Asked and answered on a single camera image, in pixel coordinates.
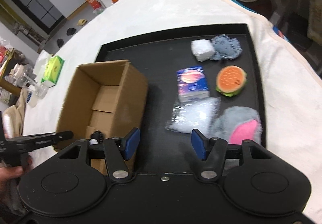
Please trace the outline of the person's left hand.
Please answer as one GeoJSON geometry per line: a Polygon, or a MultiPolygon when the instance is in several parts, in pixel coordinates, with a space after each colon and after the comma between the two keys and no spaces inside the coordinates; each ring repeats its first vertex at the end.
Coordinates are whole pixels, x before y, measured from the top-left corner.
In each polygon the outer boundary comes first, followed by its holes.
{"type": "Polygon", "coordinates": [[[1,201],[5,201],[5,198],[8,195],[8,188],[11,180],[14,180],[16,178],[20,178],[23,176],[26,172],[30,171],[32,169],[32,163],[33,160],[31,156],[27,156],[25,159],[26,166],[16,166],[16,167],[7,167],[4,165],[1,165],[0,169],[0,177],[1,177],[1,201]]]}

